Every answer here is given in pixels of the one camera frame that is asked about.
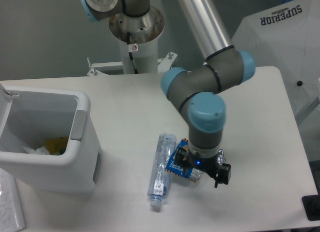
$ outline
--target black cable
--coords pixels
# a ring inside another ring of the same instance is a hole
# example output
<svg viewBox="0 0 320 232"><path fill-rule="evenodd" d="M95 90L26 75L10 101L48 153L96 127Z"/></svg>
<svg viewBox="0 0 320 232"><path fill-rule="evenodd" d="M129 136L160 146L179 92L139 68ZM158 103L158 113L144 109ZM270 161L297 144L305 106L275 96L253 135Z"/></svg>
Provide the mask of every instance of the black cable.
<svg viewBox="0 0 320 232"><path fill-rule="evenodd" d="M213 58L214 56L217 56L218 54L220 54L220 53L222 53L222 52L224 52L224 51L227 51L227 50L229 50L229 49L231 49L231 48L234 48L234 47L235 47L235 46L231 45L231 46L227 46L227 47L225 47L225 48L222 48L221 50L216 51L215 53L213 53L213 54L211 54L210 56L208 56L208 57L205 59L205 61L208 61L208 60L210 60L211 58Z"/></svg>
<svg viewBox="0 0 320 232"><path fill-rule="evenodd" d="M187 97L183 100L183 102L181 103L178 112L181 112L183 106L185 105L185 103L186 103L187 101L189 101L191 98L193 98L195 95L197 95L198 93L200 93L200 91L199 91L199 92L195 92L195 93L191 94L190 96L187 96Z"/></svg>
<svg viewBox="0 0 320 232"><path fill-rule="evenodd" d="M126 36L127 36L126 44L127 44L127 45L130 45L130 32L127 32L127 33L126 33ZM134 73L135 73L135 74L139 74L139 73L138 73L138 69L136 68L136 64L135 64L134 56L133 56L132 52L129 52L129 58L130 58L130 60L131 60L131 62L132 62L132 66L133 66Z"/></svg>

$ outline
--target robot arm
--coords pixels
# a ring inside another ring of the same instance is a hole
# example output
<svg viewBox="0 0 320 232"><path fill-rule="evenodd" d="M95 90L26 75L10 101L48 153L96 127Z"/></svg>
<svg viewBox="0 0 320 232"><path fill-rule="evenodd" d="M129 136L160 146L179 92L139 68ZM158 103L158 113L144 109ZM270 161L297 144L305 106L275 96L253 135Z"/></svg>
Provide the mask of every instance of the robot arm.
<svg viewBox="0 0 320 232"><path fill-rule="evenodd" d="M145 15L150 8L150 0L81 0L91 21L100 21L118 13L131 17Z"/></svg>
<svg viewBox="0 0 320 232"><path fill-rule="evenodd" d="M100 20L123 13L125 20L120 21L123 26L116 33L125 36L120 38L122 41L126 41L127 34L130 36L128 44L132 43L130 38L133 36L137 43L152 39L145 33L149 28L153 32L155 25L150 23L154 19L148 19L150 0L81 1L91 19ZM231 175L231 165L226 163L220 150L226 107L217 94L250 79L256 66L247 52L236 51L212 0L178 1L206 63L191 72L180 67L172 68L161 81L165 95L189 125L189 150L178 150L175 163L184 171L197 168L208 173L215 179L217 187L218 184L228 184Z"/></svg>
<svg viewBox="0 0 320 232"><path fill-rule="evenodd" d="M191 72L172 68L161 81L165 95L189 125L189 151L178 150L175 163L185 172L206 172L217 187L228 184L231 176L231 165L219 147L226 107L217 94L250 79L256 66L247 52L235 50L212 0L178 1L206 63Z"/></svg>

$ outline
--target bolt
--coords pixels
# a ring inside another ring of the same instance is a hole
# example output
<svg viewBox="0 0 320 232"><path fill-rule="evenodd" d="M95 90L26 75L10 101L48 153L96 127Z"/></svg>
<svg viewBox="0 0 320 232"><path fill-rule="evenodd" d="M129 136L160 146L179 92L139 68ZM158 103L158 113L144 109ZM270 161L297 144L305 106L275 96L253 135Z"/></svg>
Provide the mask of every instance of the bolt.
<svg viewBox="0 0 320 232"><path fill-rule="evenodd" d="M98 73L97 73L96 69L95 69L94 67L93 67L92 69L93 69L93 74L94 74L95 76L97 76Z"/></svg>
<svg viewBox="0 0 320 232"><path fill-rule="evenodd" d="M92 68L92 64L91 64L91 62L90 62L89 57L87 57L86 60L88 61L88 66L89 66L89 68Z"/></svg>

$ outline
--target table surface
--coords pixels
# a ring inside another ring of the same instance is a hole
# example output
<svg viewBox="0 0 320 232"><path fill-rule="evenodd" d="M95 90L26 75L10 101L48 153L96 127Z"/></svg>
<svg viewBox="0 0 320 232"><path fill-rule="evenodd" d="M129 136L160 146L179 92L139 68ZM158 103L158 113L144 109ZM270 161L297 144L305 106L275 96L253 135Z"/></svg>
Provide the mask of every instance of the table surface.
<svg viewBox="0 0 320 232"><path fill-rule="evenodd" d="M81 90L91 100L103 150L92 195L39 191L18 181L27 231L249 232L320 226L307 220L302 196L316 194L279 70L221 93L226 124L221 147L232 165L229 185L214 188L173 176L160 212L147 190L158 137L188 136L188 126L160 89L161 74L5 81Z"/></svg>

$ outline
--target clear plastic bottle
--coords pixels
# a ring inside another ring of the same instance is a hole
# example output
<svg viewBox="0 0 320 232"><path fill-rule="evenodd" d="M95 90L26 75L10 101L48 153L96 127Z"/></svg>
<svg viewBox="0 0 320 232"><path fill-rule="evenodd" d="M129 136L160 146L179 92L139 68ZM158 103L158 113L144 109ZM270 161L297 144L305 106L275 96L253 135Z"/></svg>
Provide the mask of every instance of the clear plastic bottle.
<svg viewBox="0 0 320 232"><path fill-rule="evenodd" d="M177 138L172 134L160 134L155 151L152 173L147 195L150 205L160 207L170 187L170 172L165 171L170 155L176 149Z"/></svg>

